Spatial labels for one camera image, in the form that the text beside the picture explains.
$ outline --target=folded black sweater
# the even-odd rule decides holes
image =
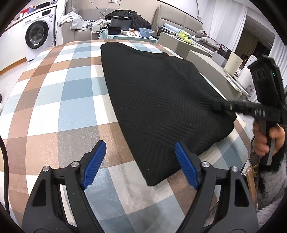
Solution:
[[[176,142],[200,155],[233,130],[235,114],[214,113],[199,103],[200,96],[222,97],[191,62],[117,42],[101,50],[117,120],[147,185],[180,169]]]

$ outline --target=laptop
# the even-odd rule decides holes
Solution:
[[[133,19],[129,17],[112,16],[110,26],[120,27],[123,31],[129,31],[132,22]]]

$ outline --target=checkered carpet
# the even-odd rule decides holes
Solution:
[[[138,50],[176,55],[158,44],[116,41]],[[107,143],[107,154],[85,193],[103,229],[109,233],[174,233],[195,190],[182,171],[155,187],[146,185],[110,102],[100,57],[105,42],[108,40],[72,42],[41,52],[13,88],[0,116],[0,135],[9,157],[12,217],[21,225],[29,194],[45,165],[65,167],[101,139]],[[237,117],[231,134],[200,159],[223,169],[241,167],[250,147],[246,131]],[[3,180],[0,161],[2,203]],[[75,224],[65,186],[61,193],[67,219]]]

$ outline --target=wooden baseboard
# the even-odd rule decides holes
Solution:
[[[26,58],[22,58],[22,59],[20,59],[19,61],[14,62],[13,64],[11,64],[11,65],[7,66],[6,68],[4,68],[3,70],[1,70],[1,71],[0,71],[0,75],[1,75],[1,74],[4,74],[4,73],[7,72],[8,70],[14,68],[14,67],[17,66],[17,65],[20,65],[20,64],[26,62],[26,61],[27,61]]]

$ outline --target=blue gripper pad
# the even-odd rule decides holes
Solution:
[[[188,155],[182,148],[179,142],[175,144],[175,155],[181,166],[185,178],[189,185],[191,185],[195,190],[198,189],[199,183],[197,181],[196,169],[193,167],[192,162],[188,158]]]
[[[100,165],[106,155],[107,146],[103,141],[98,149],[96,150],[94,156],[90,160],[84,171],[84,179],[81,183],[83,189],[86,189],[89,185],[91,185],[96,177],[96,174],[100,168]]]

